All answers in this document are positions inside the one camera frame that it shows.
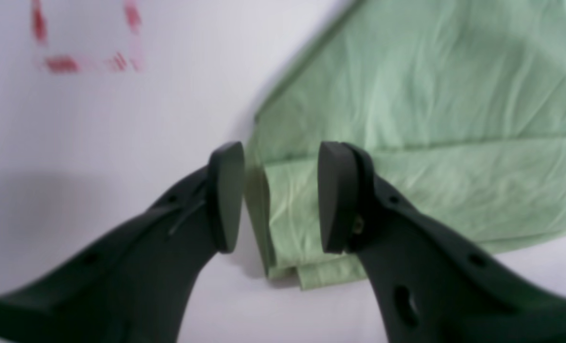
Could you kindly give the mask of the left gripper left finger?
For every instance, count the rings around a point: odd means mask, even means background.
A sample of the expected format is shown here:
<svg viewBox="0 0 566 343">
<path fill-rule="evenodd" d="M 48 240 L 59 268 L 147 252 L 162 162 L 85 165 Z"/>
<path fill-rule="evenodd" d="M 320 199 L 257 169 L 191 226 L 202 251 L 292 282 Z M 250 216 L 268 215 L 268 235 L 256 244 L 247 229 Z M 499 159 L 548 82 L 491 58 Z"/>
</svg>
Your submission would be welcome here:
<svg viewBox="0 0 566 343">
<path fill-rule="evenodd" d="M 16 343 L 174 343 L 194 284 L 235 250 L 243 144 L 214 150 L 144 213 L 48 275 L 0 296 L 0 338 Z"/>
</svg>

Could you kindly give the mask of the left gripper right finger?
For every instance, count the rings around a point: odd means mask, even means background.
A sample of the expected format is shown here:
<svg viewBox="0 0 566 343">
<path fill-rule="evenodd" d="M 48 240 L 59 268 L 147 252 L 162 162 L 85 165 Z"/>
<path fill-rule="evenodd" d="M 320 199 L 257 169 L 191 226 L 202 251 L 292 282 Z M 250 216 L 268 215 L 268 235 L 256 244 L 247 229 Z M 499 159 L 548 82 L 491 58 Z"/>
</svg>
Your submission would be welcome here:
<svg viewBox="0 0 566 343">
<path fill-rule="evenodd" d="M 566 298 L 520 277 L 416 209 L 371 156 L 323 141 L 323 252 L 356 256 L 390 343 L 566 343 Z"/>
</svg>

